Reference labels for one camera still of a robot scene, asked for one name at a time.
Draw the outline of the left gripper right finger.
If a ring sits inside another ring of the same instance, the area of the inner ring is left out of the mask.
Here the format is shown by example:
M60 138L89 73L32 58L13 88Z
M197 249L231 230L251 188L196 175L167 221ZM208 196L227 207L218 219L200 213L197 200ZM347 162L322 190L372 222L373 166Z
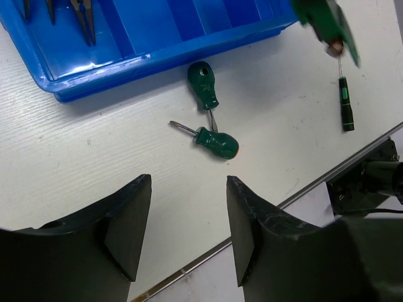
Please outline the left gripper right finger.
M237 283L246 301L401 301L402 220L307 223L227 179Z

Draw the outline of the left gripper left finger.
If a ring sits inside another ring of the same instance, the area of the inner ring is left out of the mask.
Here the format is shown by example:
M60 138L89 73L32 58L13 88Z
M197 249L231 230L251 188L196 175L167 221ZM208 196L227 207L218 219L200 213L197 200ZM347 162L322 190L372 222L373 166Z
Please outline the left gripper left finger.
M40 228L1 230L2 301L126 301L135 281L152 179Z

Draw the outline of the green stubby phillips screwdriver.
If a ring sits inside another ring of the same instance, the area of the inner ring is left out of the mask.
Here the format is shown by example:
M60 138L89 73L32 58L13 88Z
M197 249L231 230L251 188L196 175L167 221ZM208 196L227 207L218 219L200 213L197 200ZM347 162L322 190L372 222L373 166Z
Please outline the green stubby phillips screwdriver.
M196 145L204 147L215 157L230 160L239 152L238 141L227 133L214 132L205 127L193 130L176 121L170 121L169 124L190 134Z

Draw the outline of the green hex key set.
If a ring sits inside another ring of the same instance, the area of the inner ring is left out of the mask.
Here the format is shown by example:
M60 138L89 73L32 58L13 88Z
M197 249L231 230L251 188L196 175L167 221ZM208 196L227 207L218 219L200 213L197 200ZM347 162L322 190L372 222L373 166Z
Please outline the green hex key set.
M348 49L353 62L360 66L360 56L348 21L336 1L291 0L293 12L301 25L310 25L317 39L327 45L326 52L334 58Z

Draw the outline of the yellow black needle-nose pliers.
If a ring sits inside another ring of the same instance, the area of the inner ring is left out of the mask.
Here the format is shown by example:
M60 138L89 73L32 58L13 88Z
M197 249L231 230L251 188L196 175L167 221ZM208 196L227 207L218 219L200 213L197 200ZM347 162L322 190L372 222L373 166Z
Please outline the yellow black needle-nose pliers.
M70 0L88 46L96 45L92 0Z

